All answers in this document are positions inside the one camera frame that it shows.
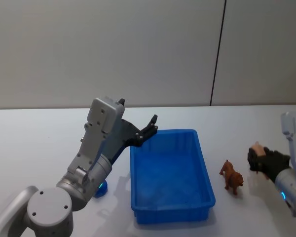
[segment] white wall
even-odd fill
[[[0,0],[0,108],[209,105],[223,0]]]
[[[213,105],[296,103],[296,0],[227,0]]]

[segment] blue plastic bin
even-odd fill
[[[216,200],[195,130],[160,130],[130,154],[139,224],[207,220]]]

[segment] white table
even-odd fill
[[[140,226],[130,207],[130,159],[126,149],[113,166],[108,193],[74,213],[73,237],[296,237],[296,218],[271,181],[249,171],[248,148],[255,142],[289,153],[280,114],[296,106],[129,108],[124,118],[144,127],[153,114],[159,129],[198,132],[216,196],[209,220]],[[88,109],[0,110],[0,205],[29,185],[53,187],[80,146]],[[235,197],[219,171],[233,162],[244,177]],[[27,229],[24,237],[33,237]]]

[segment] plastic animal figure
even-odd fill
[[[228,190],[229,187],[232,187],[233,194],[237,195],[237,187],[243,186],[243,178],[241,174],[233,169],[232,163],[230,163],[228,160],[223,164],[223,167],[220,171],[221,175],[223,175],[223,171],[225,172],[225,189]]]

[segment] blue object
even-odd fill
[[[283,199],[286,200],[286,196],[284,192],[281,192],[281,195],[283,196]]]
[[[108,191],[108,183],[106,182],[106,180],[100,184],[97,192],[94,194],[95,198],[100,198],[102,196],[104,196],[104,194],[106,194]]]
[[[139,224],[207,220],[216,200],[195,130],[159,130],[130,154]]]

